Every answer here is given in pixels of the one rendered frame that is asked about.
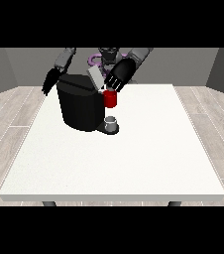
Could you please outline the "black coffee machine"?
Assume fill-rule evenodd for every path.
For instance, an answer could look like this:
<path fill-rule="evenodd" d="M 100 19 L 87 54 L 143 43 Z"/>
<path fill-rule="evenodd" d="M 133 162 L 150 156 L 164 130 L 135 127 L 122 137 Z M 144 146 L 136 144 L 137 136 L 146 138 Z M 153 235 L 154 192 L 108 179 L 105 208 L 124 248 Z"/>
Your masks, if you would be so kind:
<path fill-rule="evenodd" d="M 95 89 L 88 75 L 63 74 L 56 84 L 56 90 L 66 125 L 79 131 L 100 131 L 107 135 L 119 132 L 118 124 L 108 130 L 104 96 Z"/>

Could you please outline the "small grey cup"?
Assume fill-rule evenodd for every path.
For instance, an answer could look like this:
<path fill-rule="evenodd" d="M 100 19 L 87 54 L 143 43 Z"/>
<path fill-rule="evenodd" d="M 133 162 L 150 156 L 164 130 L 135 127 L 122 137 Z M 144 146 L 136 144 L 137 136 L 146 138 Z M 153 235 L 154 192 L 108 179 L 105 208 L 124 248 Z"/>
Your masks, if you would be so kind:
<path fill-rule="evenodd" d="M 117 120 L 114 116 L 107 116 L 104 119 L 105 130 L 108 132 L 114 132 L 117 129 Z"/>

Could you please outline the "red pod holder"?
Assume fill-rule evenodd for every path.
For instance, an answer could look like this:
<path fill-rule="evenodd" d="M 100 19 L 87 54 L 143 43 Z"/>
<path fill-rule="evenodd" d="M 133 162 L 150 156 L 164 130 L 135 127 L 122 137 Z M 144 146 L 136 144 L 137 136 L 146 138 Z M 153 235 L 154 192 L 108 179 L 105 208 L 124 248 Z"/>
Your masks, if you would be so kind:
<path fill-rule="evenodd" d="M 115 90 L 105 90 L 103 96 L 105 107 L 113 108 L 117 105 L 117 92 Z"/>

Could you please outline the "pale grey machine lid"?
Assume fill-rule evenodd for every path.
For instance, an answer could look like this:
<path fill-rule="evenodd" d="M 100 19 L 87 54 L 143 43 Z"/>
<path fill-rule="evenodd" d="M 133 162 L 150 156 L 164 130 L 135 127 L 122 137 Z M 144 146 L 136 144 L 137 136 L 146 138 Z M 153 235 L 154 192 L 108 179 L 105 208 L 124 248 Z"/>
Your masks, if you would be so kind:
<path fill-rule="evenodd" d="M 104 85 L 104 78 L 97 65 L 90 67 L 87 70 L 87 74 L 90 77 L 96 90 L 100 90 Z"/>

